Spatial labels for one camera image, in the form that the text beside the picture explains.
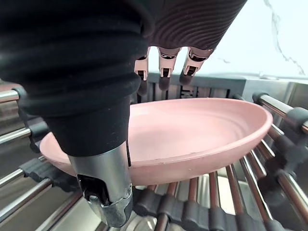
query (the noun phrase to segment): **stainless steel rod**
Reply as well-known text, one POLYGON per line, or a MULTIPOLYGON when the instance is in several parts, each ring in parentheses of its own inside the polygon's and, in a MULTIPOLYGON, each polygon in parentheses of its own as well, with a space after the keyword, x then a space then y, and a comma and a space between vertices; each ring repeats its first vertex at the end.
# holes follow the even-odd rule
POLYGON ((157 189, 157 184, 153 184, 153 185, 149 185, 147 188, 152 190, 152 191, 155 191, 157 189))
POLYGON ((276 127, 274 124, 271 125, 268 135, 275 141, 280 136, 284 135, 284 132, 281 131, 278 127, 276 127))
POLYGON ((15 90, 7 90, 0 92, 0 103, 18 100, 18 98, 18 93, 15 90))
POLYGON ((269 221, 273 220, 273 217, 270 213, 270 210, 265 203, 263 196, 260 192, 260 189, 257 186, 257 180, 254 176, 254 173, 252 172, 251 166, 247 160, 247 157, 244 156, 242 159, 240 159, 240 163, 242 166, 242 169, 244 171, 247 183, 249 185, 249 188, 251 190, 251 193, 253 194, 257 207, 260 211, 261 217, 263 221, 269 221))
POLYGON ((269 109, 273 110, 275 113, 280 115, 281 117, 285 117, 285 114, 287 114, 289 111, 293 109, 293 107, 280 102, 279 100, 276 100, 268 95, 262 95, 260 97, 260 101, 262 105, 268 107, 269 109))
POLYGON ((211 172, 209 174, 209 185, 210 185, 210 206, 211 208, 220 207, 218 176, 216 171, 211 172))
POLYGON ((286 173, 281 172, 278 176, 278 182, 281 185, 284 193, 291 201, 294 210, 297 212, 303 222, 308 225, 308 198, 299 187, 293 177, 286 173))
POLYGON ((6 142, 14 141, 16 139, 21 139, 23 137, 28 137, 31 135, 31 130, 28 128, 22 128, 16 131, 12 131, 8 134, 0 136, 0 144, 4 144, 6 142))
POLYGON ((157 218, 157 223, 155 225, 154 231, 167 231, 169 223, 169 218, 166 214, 161 214, 157 218))
POLYGON ((304 133, 308 134, 308 121, 303 124, 302 130, 304 133))
POLYGON ((36 229, 36 231, 50 231, 76 204, 76 202, 81 198, 81 196, 81 192, 76 192, 70 195, 69 198, 64 201, 64 203, 36 229))
POLYGON ((257 180, 266 176, 265 168, 262 166, 256 153, 253 150, 249 154, 247 154, 247 159, 257 180))
POLYGON ((21 169, 17 169, 16 171, 10 173, 9 175, 0 179, 0 188, 12 182, 13 180, 24 175, 24 172, 21 169))
POLYGON ((275 157, 275 153, 272 151, 272 149, 264 142, 264 140, 261 140, 261 142, 257 145, 257 150, 262 154, 265 160, 270 160, 273 157, 275 157))
POLYGON ((231 190, 232 200, 234 204, 235 214, 243 214, 246 212, 246 206, 241 192, 239 182, 233 165, 226 166, 229 186, 231 190))
POLYGON ((97 228, 95 229, 95 231, 109 231, 110 227, 108 227, 105 223, 101 222, 97 228))
POLYGON ((41 194, 46 189, 51 188, 51 180, 50 179, 44 179, 39 184, 34 186, 32 189, 18 197, 16 200, 14 200, 12 203, 4 207, 0 211, 0 223, 5 221, 7 218, 9 218, 14 212, 16 212, 18 209, 21 209, 23 206, 30 203, 36 196, 41 194))
MULTIPOLYGON (((178 187, 178 182, 173 182, 168 185, 166 194, 175 195, 178 187)), ((157 218, 157 223, 155 225, 154 231, 166 231, 169 224, 169 218, 166 214, 161 214, 157 218)))
POLYGON ((189 181, 188 200, 197 201, 198 194, 198 178, 192 178, 189 181))

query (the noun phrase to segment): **pink oval dish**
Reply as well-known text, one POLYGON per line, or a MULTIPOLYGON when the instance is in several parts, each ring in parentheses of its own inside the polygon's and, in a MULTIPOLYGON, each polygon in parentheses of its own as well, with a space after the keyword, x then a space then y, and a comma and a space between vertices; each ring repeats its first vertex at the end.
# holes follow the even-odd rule
MULTIPOLYGON (((253 149, 271 124, 268 111, 240 100, 194 98, 132 105, 132 183, 185 180, 227 166, 253 149)), ((56 167, 75 175, 52 133, 43 138, 40 150, 56 167)))

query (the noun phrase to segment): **black rubber grip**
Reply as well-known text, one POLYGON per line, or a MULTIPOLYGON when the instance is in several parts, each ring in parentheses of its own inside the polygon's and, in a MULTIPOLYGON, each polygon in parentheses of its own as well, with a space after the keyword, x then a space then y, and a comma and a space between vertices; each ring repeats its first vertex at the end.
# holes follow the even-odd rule
POLYGON ((189 85, 192 81, 192 76, 189 75, 185 75, 182 71, 181 75, 180 75, 180 84, 182 85, 189 85))
POLYGON ((302 126, 308 121, 308 110, 295 107, 285 115, 284 120, 295 132, 304 133, 302 126))
POLYGON ((268 95, 267 93, 265 92, 256 92, 252 95, 252 99, 255 103, 257 104, 261 104, 261 101, 260 101, 260 98, 262 95, 268 95))
POLYGON ((170 86, 170 78, 168 77, 160 77, 158 86, 160 90, 168 90, 170 86))
POLYGON ((144 80, 141 80, 141 84, 139 86, 139 89, 138 89, 138 94, 140 96, 144 96, 147 94, 148 90, 147 90, 147 81, 144 81, 144 80))

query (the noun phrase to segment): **black rubber cover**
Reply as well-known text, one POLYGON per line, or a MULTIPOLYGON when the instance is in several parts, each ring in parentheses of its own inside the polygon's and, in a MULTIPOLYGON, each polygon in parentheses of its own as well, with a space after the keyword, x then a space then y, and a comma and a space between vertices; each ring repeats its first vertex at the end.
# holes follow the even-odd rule
POLYGON ((48 161, 40 161, 37 158, 29 160, 19 167, 25 174, 25 177, 30 177, 35 182, 49 178, 52 180, 52 185, 60 187, 65 192, 75 192, 80 190, 76 177, 62 172, 48 161))
POLYGON ((158 86, 160 90, 168 90, 170 86, 170 78, 168 77, 160 77, 158 86))
POLYGON ((254 101, 255 103, 257 103, 257 104, 261 104, 261 102, 260 102, 260 97, 261 97, 262 95, 268 95, 268 94, 265 93, 265 92, 256 92, 256 93, 254 93, 254 94, 252 95, 253 101, 254 101))
POLYGON ((304 133, 302 125, 308 121, 308 110, 295 107, 285 115, 284 120, 295 132, 304 133))
POLYGON ((180 75, 180 83, 182 85, 189 85, 192 81, 192 78, 193 78, 192 76, 185 75, 182 71, 180 75))
POLYGON ((141 84, 138 89, 138 94, 140 96, 146 95, 146 93, 148 92, 147 88, 148 88, 147 81, 141 80, 141 84))

